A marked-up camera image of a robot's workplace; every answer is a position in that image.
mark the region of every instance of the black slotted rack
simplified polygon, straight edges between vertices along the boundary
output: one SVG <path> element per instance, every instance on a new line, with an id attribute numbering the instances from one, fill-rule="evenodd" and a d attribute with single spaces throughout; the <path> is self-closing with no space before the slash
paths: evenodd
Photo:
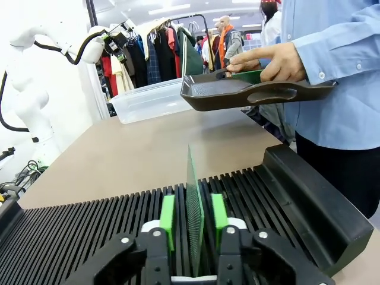
<path id="1" fill-rule="evenodd" d="M 211 194 L 223 194 L 229 217 L 244 220 L 250 231 L 274 229 L 330 276 L 365 249 L 373 231 L 345 198 L 283 146 L 269 148 L 263 164 L 254 169 L 198 183 L 205 213 L 201 275 L 217 274 Z M 6 268 L 0 275 L 0 285 L 63 284 L 115 235 L 124 232 L 138 236 L 144 223 L 158 220 L 165 195 L 175 195 L 172 275 L 191 276 L 186 188 L 180 184 L 30 210 L 7 201 L 0 208 L 0 264 Z M 141 275 L 127 282 L 140 283 Z M 247 266 L 245 283 L 266 284 Z"/>

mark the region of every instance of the plaid shirt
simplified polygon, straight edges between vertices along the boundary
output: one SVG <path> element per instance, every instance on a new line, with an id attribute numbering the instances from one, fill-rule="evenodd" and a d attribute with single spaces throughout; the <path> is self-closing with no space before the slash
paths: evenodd
<path id="1" fill-rule="evenodd" d="M 148 36 L 149 59 L 147 61 L 148 85 L 161 82 L 159 60 L 153 43 Z"/>

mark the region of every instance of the brown tabletop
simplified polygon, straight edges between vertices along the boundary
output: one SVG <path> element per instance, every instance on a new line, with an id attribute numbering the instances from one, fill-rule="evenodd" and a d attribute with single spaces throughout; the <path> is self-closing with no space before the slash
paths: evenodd
<path id="1" fill-rule="evenodd" d="M 20 199 L 45 207 L 141 192 L 186 182 L 188 145 L 198 178 L 261 164 L 280 142 L 239 110 L 193 110 L 122 125 L 118 118 L 89 128 Z M 377 285 L 380 233 L 334 279 L 338 285 Z"/>

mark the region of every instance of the clear plastic bin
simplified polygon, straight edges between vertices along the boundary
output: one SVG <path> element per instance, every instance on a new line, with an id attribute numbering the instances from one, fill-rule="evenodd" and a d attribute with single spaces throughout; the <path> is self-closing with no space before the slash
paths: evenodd
<path id="1" fill-rule="evenodd" d="M 191 110 L 181 97 L 182 78 L 119 94 L 111 103 L 123 124 Z"/>

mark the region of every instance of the white wall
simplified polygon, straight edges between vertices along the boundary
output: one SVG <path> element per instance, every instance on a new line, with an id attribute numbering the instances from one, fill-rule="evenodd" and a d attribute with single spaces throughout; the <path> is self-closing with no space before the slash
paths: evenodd
<path id="1" fill-rule="evenodd" d="M 0 26 L 3 27 L 0 37 L 1 77 L 4 73 L 12 23 L 27 22 L 28 18 L 38 20 L 47 17 L 52 21 L 63 20 L 67 24 L 64 36 L 70 42 L 81 43 L 87 37 L 88 15 L 80 0 L 0 0 Z M 37 39 L 42 43 L 52 44 L 44 37 Z M 64 151 L 88 127 L 102 119 L 94 95 L 101 92 L 100 83 L 96 80 L 96 68 L 85 63 L 73 66 L 62 54 L 42 50 L 36 46 L 26 50 L 24 55 L 33 77 L 39 80 L 49 93 L 50 100 L 43 111 L 50 118 L 58 144 Z M 10 125 L 23 126 L 12 112 L 15 95 L 16 91 L 8 82 L 2 104 L 4 118 Z M 18 152 L 23 153 L 21 160 L 23 163 L 27 162 L 33 153 L 29 134 L 11 132 L 0 125 L 0 151 L 19 144 L 22 144 L 22 149 Z"/>

